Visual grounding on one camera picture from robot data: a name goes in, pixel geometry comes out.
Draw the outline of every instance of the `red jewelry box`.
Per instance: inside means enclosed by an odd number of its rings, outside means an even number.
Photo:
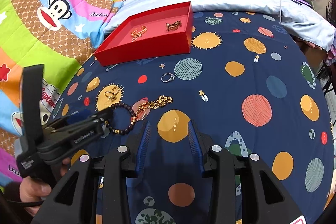
[[[167,31],[166,23],[180,20],[182,26]],[[147,31],[132,42],[131,33]],[[102,66],[139,59],[190,53],[193,28],[191,2],[177,3],[128,17],[97,48],[94,56]]]

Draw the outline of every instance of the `white star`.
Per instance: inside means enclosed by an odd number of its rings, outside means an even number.
[[[79,26],[75,25],[75,28],[76,28],[75,31],[76,32],[82,32],[84,26],[85,26],[85,24],[83,24],[83,23],[79,24]]]
[[[2,23],[2,21],[6,18],[6,12],[3,12],[2,14],[0,14],[0,24]]]

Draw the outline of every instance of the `silver screw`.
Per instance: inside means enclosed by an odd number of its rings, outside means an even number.
[[[127,146],[121,145],[121,146],[118,147],[118,152],[124,153],[126,151],[127,151]]]
[[[251,154],[251,155],[250,155],[250,158],[251,158],[251,160],[254,160],[254,161],[257,161],[257,160],[260,159],[260,157],[259,157],[258,154]]]
[[[81,162],[86,162],[86,161],[89,160],[89,155],[81,155],[80,158],[79,158],[79,160]]]
[[[211,149],[212,149],[212,151],[215,151],[215,152],[221,152],[221,150],[222,150],[222,148],[217,144],[211,146]]]

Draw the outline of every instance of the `human hand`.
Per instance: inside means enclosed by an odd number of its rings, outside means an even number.
[[[67,172],[66,165],[70,163],[70,158],[66,158],[62,161],[62,167],[60,170],[61,176],[64,176]],[[43,181],[34,180],[31,177],[26,177],[20,184],[20,199],[22,202],[38,202],[41,201],[41,197],[46,197],[51,193],[51,187]],[[26,210],[32,216],[36,215],[39,210],[38,207],[27,207]]]

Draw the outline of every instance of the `black sleeve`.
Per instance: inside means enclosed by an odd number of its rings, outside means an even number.
[[[20,200],[20,183],[11,182],[9,183],[2,194],[0,190],[0,212],[1,221],[6,224],[29,224],[31,223],[33,217],[23,208],[12,203],[7,202],[7,200],[21,201]]]

